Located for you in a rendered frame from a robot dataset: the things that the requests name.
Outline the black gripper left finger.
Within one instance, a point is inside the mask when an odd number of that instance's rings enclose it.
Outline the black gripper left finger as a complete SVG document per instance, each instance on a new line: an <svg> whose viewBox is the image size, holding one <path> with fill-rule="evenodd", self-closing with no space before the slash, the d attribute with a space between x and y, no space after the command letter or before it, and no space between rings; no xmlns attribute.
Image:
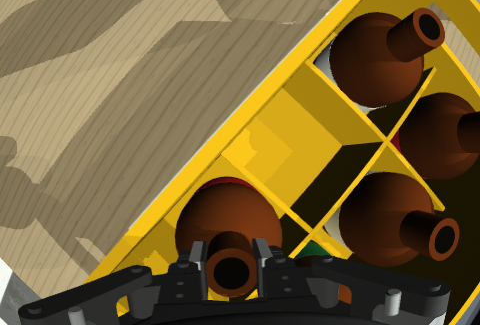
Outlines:
<svg viewBox="0 0 480 325"><path fill-rule="evenodd" d="M209 289L206 258L207 241L194 241L165 274L133 265L23 305L18 315L22 325L132 325L150 316L153 325L203 317ZM129 311L118 317L117 302L126 295Z"/></svg>

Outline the yellow bottle crate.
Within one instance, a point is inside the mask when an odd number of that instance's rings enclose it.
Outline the yellow bottle crate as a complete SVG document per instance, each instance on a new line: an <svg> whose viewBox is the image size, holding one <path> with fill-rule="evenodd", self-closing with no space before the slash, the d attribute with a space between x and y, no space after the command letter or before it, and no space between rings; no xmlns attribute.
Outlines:
<svg viewBox="0 0 480 325"><path fill-rule="evenodd" d="M424 54L422 78L409 96L363 113L313 64L355 17L384 12L403 20L433 2L480 57L476 0L341 0L185 166L83 284L133 265L150 267L152 275L167 273L168 265L179 257L175 227L182 209L201 185L230 176L250 183L273 206L282 227L285 256L294 258L313 240L332 256L448 283L451 292L443 325L455 325L480 291L480 154L459 177L424 179L390 140L420 96L453 93L477 112L479 87L443 43ZM205 174L195 182L203 170ZM447 259L436 261L420 253L403 265L379 267L323 230L368 170L411 176L428 191L435 214L457 222L459 241Z"/></svg>

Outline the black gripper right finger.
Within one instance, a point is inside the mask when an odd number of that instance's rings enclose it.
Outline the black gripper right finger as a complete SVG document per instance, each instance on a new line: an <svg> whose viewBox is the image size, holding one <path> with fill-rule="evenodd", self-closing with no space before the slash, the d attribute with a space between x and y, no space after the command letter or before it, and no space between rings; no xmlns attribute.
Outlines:
<svg viewBox="0 0 480 325"><path fill-rule="evenodd" d="M444 323L451 290L445 282L331 255L301 268L265 238L252 239L252 250L258 297L267 297L268 312L323 313L323 307L390 325ZM339 284L350 289L351 304L338 300Z"/></svg>

